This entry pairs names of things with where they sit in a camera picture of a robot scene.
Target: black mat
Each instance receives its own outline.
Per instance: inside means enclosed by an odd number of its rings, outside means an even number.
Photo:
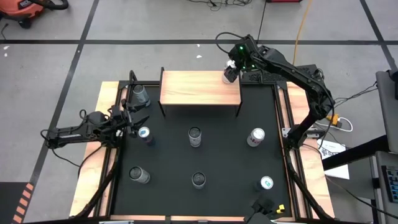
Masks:
[[[136,114],[149,114],[145,126],[156,145],[128,138],[112,214],[245,216],[260,193],[253,182],[268,175],[274,181],[264,191],[275,204],[284,204],[291,216],[289,191],[277,130],[271,86],[243,86],[243,107],[235,118],[233,106],[167,106],[163,118],[157,104],[159,87],[147,87],[152,104]],[[188,130],[202,130],[199,148],[192,148]],[[254,128],[266,132],[265,140],[251,148],[246,138]],[[141,166],[151,175],[148,184],[129,178],[129,170]],[[191,176],[206,175],[202,190],[194,189]]]
[[[12,223],[27,182],[0,182],[0,223]]]

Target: paper sheet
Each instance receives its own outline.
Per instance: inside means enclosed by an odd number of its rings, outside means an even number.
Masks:
[[[321,139],[317,141],[318,147],[321,144]],[[322,154],[322,159],[326,159],[332,155],[335,155],[339,152],[343,152],[346,150],[345,146],[341,144],[330,142],[330,141],[323,141],[322,148],[319,151]],[[348,172],[348,165],[339,166],[330,170],[326,170],[325,174],[330,177],[338,177],[349,180],[349,172]]]

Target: gray floor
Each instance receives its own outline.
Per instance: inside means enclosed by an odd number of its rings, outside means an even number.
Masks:
[[[94,0],[69,2],[68,10],[47,11],[29,30],[4,19],[0,27],[9,23],[4,35],[10,40],[79,40]],[[307,2],[267,4],[261,39],[294,40]],[[397,1],[366,2],[384,39],[398,40],[394,17]],[[257,37],[263,5],[263,0],[253,0],[245,7],[228,6],[213,12],[206,4],[184,0],[99,0],[87,39],[200,40],[214,39],[223,31]],[[301,39],[377,40],[359,0],[314,1]],[[5,106],[0,122],[7,131],[0,135],[0,169],[3,171],[0,181],[29,181],[43,143],[39,131],[49,126],[77,44],[78,41],[60,45],[1,44],[0,100]],[[293,45],[271,47],[292,61]],[[389,50],[398,58],[398,46],[390,45]],[[125,80],[131,69],[140,80],[158,80],[161,66],[167,70],[221,70],[227,59],[216,45],[196,43],[86,44],[79,54],[59,127],[78,124],[80,109],[94,110],[101,82]],[[334,98],[363,90],[375,82],[377,71],[389,69],[380,45],[299,45],[296,65],[311,63],[325,72],[327,87]],[[331,130],[337,140],[347,146],[354,147],[384,134],[376,91],[351,100],[336,112],[354,126],[349,134]],[[84,144],[74,144],[57,151],[79,163],[84,148]],[[366,170],[367,163],[357,162],[355,166]],[[25,222],[67,218],[76,173],[75,167],[48,153]],[[368,207],[333,187],[330,189],[336,217],[357,222],[372,220]]]

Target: orange wet vac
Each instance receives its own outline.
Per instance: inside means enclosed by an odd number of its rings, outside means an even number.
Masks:
[[[44,9],[64,10],[69,7],[68,0],[55,4],[51,0],[0,0],[0,18],[17,21],[22,28],[28,29],[32,19]]]

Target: can lid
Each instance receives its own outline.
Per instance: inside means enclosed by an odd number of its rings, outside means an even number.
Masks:
[[[197,138],[200,136],[200,129],[197,127],[193,127],[191,129],[189,129],[189,136],[193,137],[193,138]]]
[[[264,189],[271,189],[274,186],[274,181],[269,176],[264,176],[260,180],[261,187]]]
[[[195,185],[202,185],[202,184],[205,183],[205,181],[206,181],[206,177],[205,177],[205,175],[202,174],[201,172],[197,172],[196,174],[194,174],[194,175],[192,176],[192,182],[193,182]]]
[[[142,174],[141,168],[140,167],[133,167],[130,170],[130,178],[133,180],[138,179]]]
[[[149,128],[142,127],[138,130],[138,135],[142,138],[146,138],[149,135]]]
[[[143,89],[144,87],[142,85],[135,85],[133,91],[135,91],[136,93],[140,93]]]
[[[254,131],[253,131],[253,136],[254,136],[256,139],[263,140],[265,135],[266,135],[266,134],[265,134],[264,130],[261,129],[261,128],[256,128],[256,129],[254,129]]]

